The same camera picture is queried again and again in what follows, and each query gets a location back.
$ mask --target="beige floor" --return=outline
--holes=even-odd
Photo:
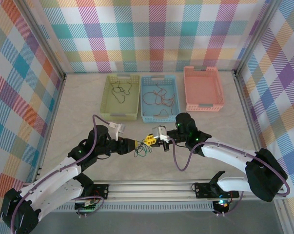
[[[182,73],[176,75],[181,111],[185,111],[185,91]],[[243,114],[231,72],[220,72],[224,89],[225,105],[220,112],[191,112],[199,130],[209,133],[219,140],[246,149],[253,149],[251,136]],[[57,113],[55,125],[47,149],[41,175],[46,174],[60,163],[71,149],[92,129],[92,114],[99,114],[106,74],[68,75]],[[152,132],[156,123],[142,122],[140,110],[137,121],[125,122],[126,131],[122,137],[143,139]],[[165,123],[168,130],[175,123]],[[177,160],[184,166],[189,151],[177,148]],[[194,155],[189,168],[180,172],[174,165],[172,150],[164,152],[155,148],[146,157],[134,157],[134,153],[109,159],[89,167],[85,174],[93,180],[152,180],[152,179],[210,179],[218,171],[225,170],[230,175],[241,175],[234,167],[215,159]]]

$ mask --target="blue plastic basket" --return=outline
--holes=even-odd
[[[153,104],[155,103],[156,95],[146,94],[153,91],[158,92],[161,88],[166,90],[166,99],[172,98],[175,94],[172,107]],[[157,103],[160,103],[160,101],[161,97],[158,97]],[[175,122],[176,116],[180,113],[176,77],[174,75],[143,76],[141,78],[140,105],[141,117],[145,123]]]

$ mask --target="plastic basket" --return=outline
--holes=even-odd
[[[223,88],[216,67],[205,71],[184,67],[184,83],[187,111],[219,111],[223,107]]]
[[[129,95],[112,93],[113,87],[122,87]],[[106,120],[136,120],[139,105],[140,77],[139,76],[107,76],[103,90],[100,114]]]
[[[146,93],[153,91],[159,92],[161,88],[166,90],[166,99],[174,97],[174,104],[172,105],[172,107],[155,104],[148,105],[151,103],[155,103],[156,95]],[[157,103],[160,103],[160,100],[161,97],[158,97]],[[141,117],[143,122],[145,123],[175,122],[176,115],[180,113],[176,77],[173,75],[143,76],[141,78],[140,105]]]

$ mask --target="pink plastic basket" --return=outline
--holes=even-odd
[[[223,107],[223,88],[216,67],[205,71],[184,67],[184,82],[187,111],[219,111]]]

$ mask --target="plaid fabric wall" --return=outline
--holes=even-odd
[[[0,1],[0,208],[30,182],[60,78],[12,0]],[[0,233],[8,228],[0,222]]]
[[[290,175],[294,215],[294,0],[283,0],[242,75],[261,143]]]
[[[67,72],[232,70],[269,0],[28,0]]]

